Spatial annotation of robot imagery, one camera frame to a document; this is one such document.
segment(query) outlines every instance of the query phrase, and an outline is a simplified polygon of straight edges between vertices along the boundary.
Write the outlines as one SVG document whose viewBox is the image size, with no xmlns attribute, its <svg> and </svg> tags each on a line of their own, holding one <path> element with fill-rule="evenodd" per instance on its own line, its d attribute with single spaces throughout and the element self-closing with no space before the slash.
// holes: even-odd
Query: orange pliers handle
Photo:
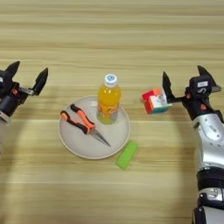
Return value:
<svg viewBox="0 0 224 224">
<path fill-rule="evenodd" d="M 80 130 L 82 130 L 84 134 L 87 135 L 90 133 L 91 129 L 89 127 L 79 123 L 78 120 L 71 118 L 70 115 L 65 110 L 62 110 L 60 112 L 60 116 L 64 121 L 72 124 L 73 126 L 79 128 Z"/>
<path fill-rule="evenodd" d="M 91 130 L 95 129 L 95 124 L 93 122 L 89 121 L 87 115 L 84 113 L 84 111 L 82 109 L 76 107 L 74 104 L 72 104 L 70 108 L 73 112 L 78 114 L 78 116 L 84 122 L 85 125 L 79 123 L 78 120 L 71 118 L 70 115 L 65 110 L 62 110 L 60 112 L 60 116 L 64 121 L 81 129 L 83 131 L 83 133 L 86 135 L 89 134 L 91 132 Z"/>
<path fill-rule="evenodd" d="M 76 113 L 76 114 L 79 115 L 79 117 L 80 117 L 81 120 L 85 123 L 85 125 L 86 125 L 87 127 L 89 127 L 91 130 L 95 128 L 95 124 L 94 124 L 93 122 L 89 121 L 87 115 L 85 114 L 85 112 L 84 112 L 81 108 L 76 107 L 74 104 L 72 104 L 72 105 L 70 106 L 70 108 L 71 108 L 71 110 L 72 110 L 74 113 Z"/>
</svg>

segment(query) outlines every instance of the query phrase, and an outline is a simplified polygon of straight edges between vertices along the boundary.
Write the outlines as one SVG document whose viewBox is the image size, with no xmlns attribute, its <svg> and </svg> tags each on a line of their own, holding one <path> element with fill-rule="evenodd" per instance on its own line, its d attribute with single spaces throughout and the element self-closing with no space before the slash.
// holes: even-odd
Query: bottle label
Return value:
<svg viewBox="0 0 224 224">
<path fill-rule="evenodd" d="M 108 123 L 113 123 L 118 115 L 119 104 L 112 106 L 104 105 L 103 103 L 98 103 L 98 117 L 103 121 Z"/>
</svg>

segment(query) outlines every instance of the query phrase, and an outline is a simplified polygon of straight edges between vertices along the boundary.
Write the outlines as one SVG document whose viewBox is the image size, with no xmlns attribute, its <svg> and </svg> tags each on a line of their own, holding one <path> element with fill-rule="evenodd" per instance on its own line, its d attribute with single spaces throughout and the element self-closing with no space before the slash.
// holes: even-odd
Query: pliers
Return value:
<svg viewBox="0 0 224 224">
<path fill-rule="evenodd" d="M 71 118 L 70 115 L 65 110 L 62 110 L 60 112 L 60 116 L 64 121 L 81 129 L 85 135 L 90 134 L 92 137 L 96 138 L 97 140 L 101 141 L 107 146 L 110 146 L 110 144 L 106 141 L 106 139 L 102 136 L 102 134 L 95 129 L 95 124 L 89 121 L 87 115 L 81 108 L 76 107 L 74 104 L 72 104 L 70 108 L 74 113 L 78 114 L 78 116 L 81 118 L 84 124 L 81 124 L 78 120 Z"/>
</svg>

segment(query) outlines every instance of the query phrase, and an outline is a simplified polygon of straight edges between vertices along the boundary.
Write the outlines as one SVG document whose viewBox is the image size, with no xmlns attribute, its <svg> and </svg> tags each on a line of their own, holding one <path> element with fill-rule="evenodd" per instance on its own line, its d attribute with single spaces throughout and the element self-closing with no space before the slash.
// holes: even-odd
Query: bottle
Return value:
<svg viewBox="0 0 224 224">
<path fill-rule="evenodd" d="M 114 74 L 105 76 L 104 84 L 98 90 L 97 117 L 101 123 L 112 124 L 118 116 L 122 91 Z"/>
</svg>

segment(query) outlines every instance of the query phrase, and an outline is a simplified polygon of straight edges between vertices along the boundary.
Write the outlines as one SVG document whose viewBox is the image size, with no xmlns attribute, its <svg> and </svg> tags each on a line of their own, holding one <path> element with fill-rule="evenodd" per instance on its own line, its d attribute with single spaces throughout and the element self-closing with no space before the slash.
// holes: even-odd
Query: rubik's cube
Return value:
<svg viewBox="0 0 224 224">
<path fill-rule="evenodd" d="M 155 88 L 142 95 L 144 106 L 148 114 L 158 114 L 167 111 L 172 104 L 167 103 L 165 91 Z"/>
</svg>

